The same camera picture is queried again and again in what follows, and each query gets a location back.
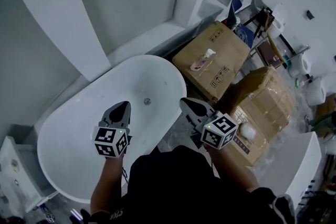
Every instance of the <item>floor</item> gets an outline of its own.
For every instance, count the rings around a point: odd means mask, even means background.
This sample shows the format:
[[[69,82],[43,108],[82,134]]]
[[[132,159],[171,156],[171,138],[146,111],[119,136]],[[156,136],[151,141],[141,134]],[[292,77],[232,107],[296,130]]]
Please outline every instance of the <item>floor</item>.
[[[245,10],[239,14],[242,22],[247,21],[249,18],[249,11]],[[249,27],[254,30],[256,26],[250,24]],[[280,38],[274,40],[276,46],[283,50],[285,48],[285,44],[282,42]],[[237,74],[233,83],[237,83],[241,78],[243,78],[250,71],[255,70],[259,67],[262,67],[263,63],[259,56],[255,54],[253,57],[249,57],[248,60],[242,66],[240,72]],[[272,164],[274,160],[275,152],[281,147],[281,144],[286,136],[295,135],[298,133],[306,132],[306,124],[304,121],[304,115],[308,114],[311,118],[313,118],[313,110],[308,106],[306,102],[306,90],[307,86],[297,89],[295,87],[295,79],[293,79],[288,71],[280,66],[278,72],[281,74],[284,83],[291,90],[296,100],[295,111],[290,119],[290,122],[287,127],[285,127],[278,136],[270,143],[268,149],[264,153],[263,157],[258,161],[255,167],[251,168],[257,179],[261,178],[264,174],[265,170],[269,165]],[[302,76],[299,78],[300,80],[304,80],[305,77]],[[207,160],[210,162],[210,157],[207,152],[202,147],[200,150],[196,148],[194,143],[189,137],[191,133],[192,127],[187,122],[186,118],[180,116],[177,121],[172,125],[169,131],[166,133],[164,138],[158,144],[158,148],[161,152],[171,151],[173,148],[179,145],[185,145],[189,148],[192,148],[196,151],[201,152],[205,155]],[[320,174],[317,174],[317,179],[320,180]],[[124,186],[122,192],[125,194],[127,192],[127,186]],[[71,223],[69,220],[70,209],[74,208],[78,212],[81,208],[89,211],[89,205],[80,204],[78,202],[71,201],[62,195],[58,195],[52,200],[46,203],[46,206],[49,208],[51,213],[56,218],[56,223]],[[36,223],[44,219],[43,213],[38,209],[36,211],[32,211],[26,216],[27,223]]]

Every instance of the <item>bottle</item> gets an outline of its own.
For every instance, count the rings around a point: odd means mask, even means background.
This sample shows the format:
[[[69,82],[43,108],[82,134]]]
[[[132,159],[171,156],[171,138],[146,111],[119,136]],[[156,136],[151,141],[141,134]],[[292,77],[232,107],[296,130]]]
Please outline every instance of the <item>bottle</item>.
[[[199,58],[198,61],[194,62],[191,66],[190,66],[190,70],[192,71],[198,71],[201,69],[201,67],[205,64],[206,60],[209,59],[209,57],[212,55],[212,54],[215,54],[216,52],[211,50],[211,49],[208,49],[205,53],[205,55],[201,56]]]

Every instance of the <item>black shirt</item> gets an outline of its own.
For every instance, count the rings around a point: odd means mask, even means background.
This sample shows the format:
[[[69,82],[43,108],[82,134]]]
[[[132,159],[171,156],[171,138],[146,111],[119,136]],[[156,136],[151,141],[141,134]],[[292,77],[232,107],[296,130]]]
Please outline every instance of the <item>black shirt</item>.
[[[98,212],[90,223],[197,221],[205,223],[286,223],[287,200],[271,190],[252,193],[214,176],[205,157],[187,147],[139,157],[131,167],[128,193],[109,215]]]

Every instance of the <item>bathtub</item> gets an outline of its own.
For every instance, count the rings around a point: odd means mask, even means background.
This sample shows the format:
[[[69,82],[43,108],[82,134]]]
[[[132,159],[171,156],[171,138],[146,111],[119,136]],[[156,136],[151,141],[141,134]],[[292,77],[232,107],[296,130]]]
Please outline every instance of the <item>bathtub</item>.
[[[37,153],[41,168],[56,190],[74,201],[90,203],[105,158],[91,141],[103,113],[121,101],[131,103],[131,143],[123,167],[150,153],[181,114],[186,96],[180,72],[163,58],[141,55],[119,64],[88,85],[43,123]],[[151,104],[145,105],[144,99]]]

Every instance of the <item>bathtub drain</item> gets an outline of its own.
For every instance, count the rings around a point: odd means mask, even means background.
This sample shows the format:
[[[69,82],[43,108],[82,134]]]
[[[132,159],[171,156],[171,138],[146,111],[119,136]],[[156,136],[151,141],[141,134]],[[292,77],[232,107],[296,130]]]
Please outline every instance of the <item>bathtub drain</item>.
[[[143,100],[143,103],[144,103],[145,105],[150,105],[150,104],[152,103],[152,100],[149,99],[149,98],[145,98],[145,100]]]

